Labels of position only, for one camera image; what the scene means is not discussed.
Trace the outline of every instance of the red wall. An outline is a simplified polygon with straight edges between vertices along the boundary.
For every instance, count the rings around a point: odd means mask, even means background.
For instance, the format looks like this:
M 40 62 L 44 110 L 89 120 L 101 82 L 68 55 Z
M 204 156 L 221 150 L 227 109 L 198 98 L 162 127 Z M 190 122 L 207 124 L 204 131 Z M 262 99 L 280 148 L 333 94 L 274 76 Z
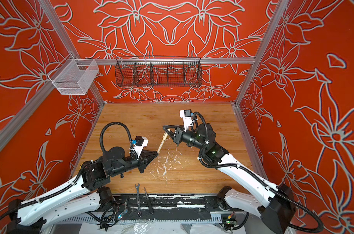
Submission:
M 354 233 L 354 1 L 292 0 L 240 108 L 269 180 Z
M 82 58 L 254 56 L 277 1 L 51 0 Z M 96 85 L 108 102 L 234 101 L 249 65 L 204 66 L 200 88 L 120 88 L 112 66 Z
M 0 130 L 67 54 L 37 1 L 0 0 Z M 0 214 L 68 180 L 99 110 L 91 91 L 51 92 L 0 153 Z

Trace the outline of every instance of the robotic arm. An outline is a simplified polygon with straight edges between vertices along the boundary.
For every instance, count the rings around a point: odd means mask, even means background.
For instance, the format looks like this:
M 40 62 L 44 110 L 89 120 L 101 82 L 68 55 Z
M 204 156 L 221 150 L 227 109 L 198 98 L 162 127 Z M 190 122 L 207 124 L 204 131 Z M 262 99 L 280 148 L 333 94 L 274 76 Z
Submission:
M 283 234 L 288 226 L 312 233 L 323 230 L 324 225 L 320 218 L 300 203 L 295 202 L 292 190 L 288 186 L 284 184 L 277 186 L 256 175 L 220 146 L 215 141 L 216 133 L 200 113 L 180 110 L 180 117 L 183 118 L 184 125 L 163 126 L 165 133 L 173 139 L 173 142 L 177 146 L 184 142 L 188 147 L 199 148 L 198 160 L 203 166 L 215 168 L 229 175 L 252 194 L 244 194 L 225 186 L 218 194 L 222 208 L 225 209 L 229 205 L 232 208 L 252 213 L 261 218 L 263 223 L 276 234 Z M 198 125 L 197 117 L 200 117 L 202 124 Z M 311 215 L 317 221 L 318 227 L 302 228 L 290 224 L 296 212 L 296 206 Z
M 125 157 L 121 147 L 113 147 L 106 151 L 103 146 L 105 130 L 114 124 L 123 126 L 129 136 L 131 156 Z M 90 211 L 104 211 L 114 206 L 115 201 L 111 190 L 103 187 L 110 182 L 110 178 L 135 168 L 140 173 L 158 156 L 155 151 L 147 151 L 148 140 L 137 136 L 131 139 L 128 128 L 119 122 L 112 122 L 105 126 L 100 135 L 100 146 L 103 155 L 97 160 L 86 161 L 76 176 L 64 184 L 30 200 L 15 199 L 8 205 L 8 212 L 0 216 L 0 220 L 7 215 L 11 222 L 7 225 L 8 234 L 38 234 L 47 226 L 80 213 Z

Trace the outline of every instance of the white mesh basket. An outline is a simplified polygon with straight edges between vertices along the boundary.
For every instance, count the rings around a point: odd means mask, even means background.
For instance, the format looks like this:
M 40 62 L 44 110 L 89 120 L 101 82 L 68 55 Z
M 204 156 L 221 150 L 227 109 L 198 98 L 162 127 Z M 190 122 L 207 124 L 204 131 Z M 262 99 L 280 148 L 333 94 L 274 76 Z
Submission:
M 87 93 L 99 68 L 95 59 L 92 59 L 89 66 L 80 67 L 81 69 L 74 59 L 70 59 L 61 73 L 51 80 L 61 94 L 84 95 Z

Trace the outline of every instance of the combination wrench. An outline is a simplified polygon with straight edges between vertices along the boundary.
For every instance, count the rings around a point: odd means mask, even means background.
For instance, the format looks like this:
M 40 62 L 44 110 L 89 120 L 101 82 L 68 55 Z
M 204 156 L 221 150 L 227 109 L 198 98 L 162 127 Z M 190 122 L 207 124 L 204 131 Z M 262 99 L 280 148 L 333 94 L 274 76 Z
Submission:
M 138 218 L 140 218 L 142 216 L 141 213 L 141 201 L 139 199 L 139 183 L 138 185 L 135 185 L 135 188 L 137 189 L 137 205 L 138 205 Z

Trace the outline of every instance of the wooden table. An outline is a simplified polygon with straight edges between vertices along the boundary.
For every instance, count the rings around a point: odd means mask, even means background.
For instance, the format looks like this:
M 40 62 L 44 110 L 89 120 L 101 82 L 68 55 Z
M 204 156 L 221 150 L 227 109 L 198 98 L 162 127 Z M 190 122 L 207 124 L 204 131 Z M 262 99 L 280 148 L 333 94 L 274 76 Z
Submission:
M 238 161 L 252 169 L 242 136 L 230 104 L 106 104 L 86 149 L 78 165 L 88 160 L 95 160 L 102 155 L 99 135 L 102 128 L 113 121 L 124 123 L 134 139 L 136 136 L 148 138 L 145 149 L 156 151 L 161 143 L 163 125 L 183 125 L 179 110 L 191 109 L 200 112 L 207 123 L 216 132 L 216 142 L 226 148 Z M 123 127 L 110 126 L 103 138 L 104 147 L 120 146 L 128 156 L 128 136 Z M 247 191 L 228 175 L 208 169 L 197 160 L 198 148 L 187 147 L 185 143 L 178 147 L 168 137 L 159 156 L 140 173 L 137 169 L 111 178 L 110 187 L 114 194 L 135 193 L 134 184 L 140 184 L 140 192 L 146 187 L 147 193 L 211 194 L 218 193 L 228 185 L 240 191 Z

